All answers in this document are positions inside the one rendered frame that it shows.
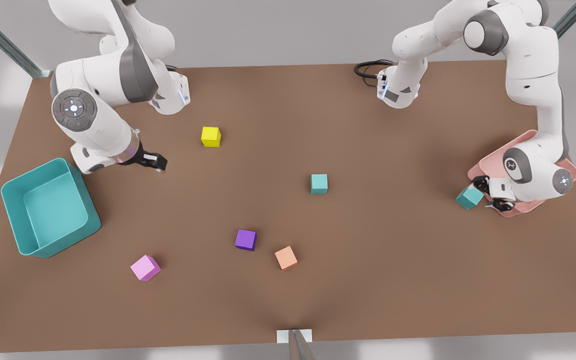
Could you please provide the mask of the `yellow cube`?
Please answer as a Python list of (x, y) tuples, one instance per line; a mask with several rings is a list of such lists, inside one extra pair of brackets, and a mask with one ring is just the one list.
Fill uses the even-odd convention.
[(201, 132), (201, 142), (206, 148), (219, 148), (221, 146), (221, 130), (218, 127), (204, 126)]

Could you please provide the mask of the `pink cube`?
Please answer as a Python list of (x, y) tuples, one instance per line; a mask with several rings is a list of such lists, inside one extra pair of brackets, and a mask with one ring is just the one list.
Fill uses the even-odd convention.
[(162, 271), (160, 265), (150, 255), (140, 257), (135, 263), (130, 265), (130, 269), (140, 281), (150, 281), (153, 276)]

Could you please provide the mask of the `teal square bin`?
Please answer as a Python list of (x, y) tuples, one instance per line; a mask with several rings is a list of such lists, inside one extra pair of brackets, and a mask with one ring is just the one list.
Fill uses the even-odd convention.
[(64, 158), (12, 178), (0, 194), (23, 256), (49, 258), (102, 226), (82, 173)]

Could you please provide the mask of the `purple cube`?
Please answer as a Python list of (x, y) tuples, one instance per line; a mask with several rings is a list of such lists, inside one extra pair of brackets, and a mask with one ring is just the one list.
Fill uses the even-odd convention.
[(235, 247), (247, 251), (254, 251), (258, 234), (255, 231), (239, 228), (235, 239)]

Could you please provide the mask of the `orange cube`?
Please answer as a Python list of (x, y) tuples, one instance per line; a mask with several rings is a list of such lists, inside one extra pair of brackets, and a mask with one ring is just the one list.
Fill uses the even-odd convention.
[(275, 251), (274, 255), (281, 271), (286, 271), (298, 263), (297, 256), (291, 246), (286, 246), (281, 250)]

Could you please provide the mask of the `silver frame post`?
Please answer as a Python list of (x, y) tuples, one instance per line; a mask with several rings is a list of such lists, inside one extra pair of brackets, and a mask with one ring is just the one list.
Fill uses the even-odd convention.
[(33, 79), (49, 78), (50, 70), (39, 68), (16, 44), (0, 30), (0, 50)]
[(557, 38), (560, 39), (562, 36), (576, 23), (576, 0), (572, 6), (561, 16), (560, 19), (552, 27)]
[(310, 344), (311, 329), (281, 329), (276, 331), (277, 344), (288, 344), (288, 360), (317, 360)]

